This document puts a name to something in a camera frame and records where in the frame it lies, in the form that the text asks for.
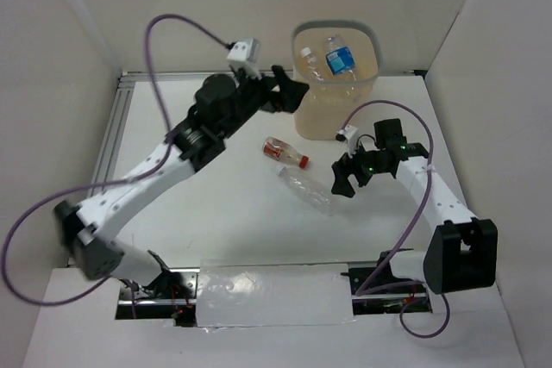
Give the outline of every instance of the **bottle with red cap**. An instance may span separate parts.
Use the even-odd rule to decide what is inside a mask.
[[[309,158],[306,155],[301,154],[286,142],[277,140],[274,137],[268,137],[265,140],[262,152],[280,163],[297,165],[299,168],[305,168],[309,163]]]

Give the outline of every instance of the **plastic bottle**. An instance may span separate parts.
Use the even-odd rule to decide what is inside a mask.
[[[356,64],[353,54],[339,34],[330,36],[323,43],[323,49],[333,78],[338,81],[356,81]]]
[[[288,143],[277,140],[274,137],[268,137],[262,146],[262,152],[271,159],[276,159],[280,163],[296,165],[299,168],[305,168],[309,163],[309,158],[301,154]]]
[[[277,172],[278,177],[285,182],[285,185],[297,197],[325,215],[333,215],[336,207],[335,201],[323,184],[308,178],[304,172],[297,168],[279,165]]]
[[[327,78],[327,74],[324,74],[322,63],[309,47],[302,49],[300,55],[310,76],[318,81],[324,81]]]

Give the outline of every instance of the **white table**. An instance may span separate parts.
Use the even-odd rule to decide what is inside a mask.
[[[162,82],[172,122],[185,117],[203,77]],[[377,81],[372,98],[400,101],[430,125],[436,139],[435,165],[461,197],[454,167],[423,80],[390,77]],[[427,145],[417,122],[401,109],[366,109],[359,127],[400,117],[410,141]],[[162,123],[147,83],[136,83],[116,157],[121,176],[160,142]],[[391,248],[415,210],[391,177],[376,177],[340,213],[328,219],[303,205],[282,184],[274,163],[262,155],[273,135],[311,158],[313,178],[331,185],[330,166],[345,146],[307,141],[295,133],[290,115],[259,113],[228,141],[228,149],[197,176],[175,186],[144,209],[121,232],[140,248],[156,251],[170,266],[205,263],[270,265],[333,263],[377,259]],[[408,246],[425,248],[430,231],[418,223]],[[47,299],[86,286],[74,269],[54,270]],[[402,331],[396,315],[361,316],[357,322],[317,327],[256,327],[203,330],[176,328],[167,321],[115,321],[118,283],[109,282],[85,299],[42,309],[25,366],[523,366],[496,287],[450,295],[453,317],[445,333],[416,340]],[[435,313],[408,315],[413,328],[430,331],[442,321]]]

